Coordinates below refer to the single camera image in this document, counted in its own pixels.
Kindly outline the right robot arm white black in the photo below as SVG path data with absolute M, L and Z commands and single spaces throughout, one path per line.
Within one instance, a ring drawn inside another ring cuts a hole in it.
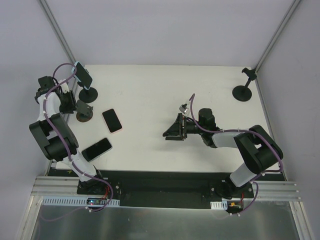
M 204 144 L 213 149 L 239 150 L 243 163 L 214 188 L 219 197 L 228 200 L 241 194 L 250 180 L 263 174 L 284 157 L 280 147 L 262 126 L 254 125 L 248 130 L 227 132 L 217 127 L 210 108 L 200 109 L 197 121 L 179 113 L 162 136 L 167 141 L 183 141 L 188 134 L 200 135 Z

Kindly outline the light blue case phone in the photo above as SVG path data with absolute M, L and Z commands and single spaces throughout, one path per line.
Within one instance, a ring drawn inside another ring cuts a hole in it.
M 74 63 L 74 67 L 72 68 L 71 72 L 74 73 L 74 78 L 81 87 L 83 87 L 85 90 L 89 90 L 91 88 L 93 78 L 79 61 Z

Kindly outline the black stand with brown base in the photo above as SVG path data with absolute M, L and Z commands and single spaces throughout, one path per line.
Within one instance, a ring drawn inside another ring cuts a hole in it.
M 81 100 L 78 100 L 76 102 L 76 119 L 81 123 L 85 123 L 90 121 L 92 117 L 93 107 Z

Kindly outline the black round base phone stand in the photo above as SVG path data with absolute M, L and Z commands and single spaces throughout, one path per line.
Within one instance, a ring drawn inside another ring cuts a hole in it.
M 92 83 L 89 85 L 88 89 L 86 89 L 81 82 L 78 82 L 77 84 L 82 87 L 82 90 L 78 94 L 78 98 L 82 102 L 89 104 L 94 102 L 98 98 L 98 91 L 94 87 L 92 87 Z

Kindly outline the pink case phone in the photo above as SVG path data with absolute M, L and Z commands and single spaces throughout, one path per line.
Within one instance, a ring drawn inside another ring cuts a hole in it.
M 123 126 L 113 108 L 108 109 L 102 113 L 102 117 L 106 123 L 106 126 L 111 134 L 120 131 Z

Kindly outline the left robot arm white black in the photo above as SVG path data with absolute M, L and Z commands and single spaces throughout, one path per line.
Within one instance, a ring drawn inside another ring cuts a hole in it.
M 101 172 L 79 151 L 79 143 L 64 119 L 65 114 L 78 113 L 92 116 L 92 107 L 76 100 L 67 83 L 52 76 L 38 79 L 39 89 L 35 101 L 39 116 L 29 125 L 29 130 L 48 160 L 69 166 L 79 178 L 78 193 L 102 195 L 110 191 Z

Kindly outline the black tall corner phone stand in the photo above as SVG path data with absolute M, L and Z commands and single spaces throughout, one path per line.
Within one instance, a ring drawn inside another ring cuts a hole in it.
M 247 102 L 252 97 L 252 91 L 249 89 L 249 85 L 257 79 L 257 74 L 255 69 L 248 69 L 247 67 L 243 68 L 241 72 L 246 74 L 248 77 L 247 82 L 245 85 L 238 85 L 234 87 L 232 90 L 232 96 L 240 102 Z

